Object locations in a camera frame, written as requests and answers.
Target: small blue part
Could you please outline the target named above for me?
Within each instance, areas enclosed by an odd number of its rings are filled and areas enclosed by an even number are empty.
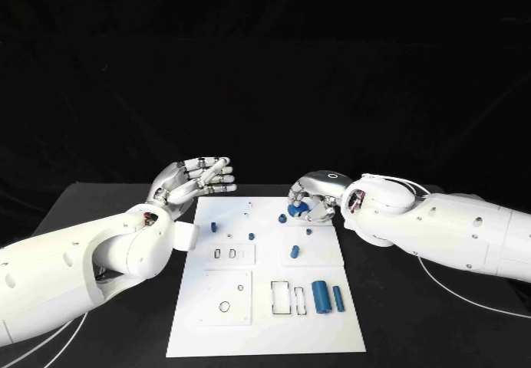
[[[292,258],[299,257],[299,245],[293,245],[292,248]]]
[[[329,289],[326,283],[319,280],[312,282],[315,310],[319,314],[329,313],[332,311],[332,305],[329,303]]]
[[[333,286],[332,290],[335,292],[335,305],[338,306],[338,312],[345,312],[344,298],[341,297],[339,286]]]
[[[310,207],[305,202],[300,203],[299,207],[296,207],[295,205],[287,206],[287,213],[292,217],[296,217],[296,214],[305,211],[310,211]]]

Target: black table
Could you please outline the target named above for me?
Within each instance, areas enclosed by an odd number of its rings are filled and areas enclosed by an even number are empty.
[[[150,185],[71,185],[36,235],[124,212],[144,201]],[[240,185],[232,196],[284,196],[289,186]],[[192,222],[196,206],[182,221]],[[531,320],[475,307],[432,281],[416,257],[378,248],[335,218],[348,282],[367,353],[166,358],[186,253],[175,251],[160,275],[90,312],[82,329],[52,367],[407,366],[524,367],[531,364]],[[426,262],[436,278],[473,301],[527,313],[507,280]],[[42,367],[78,325],[19,365]],[[0,366],[48,336],[0,348]]]

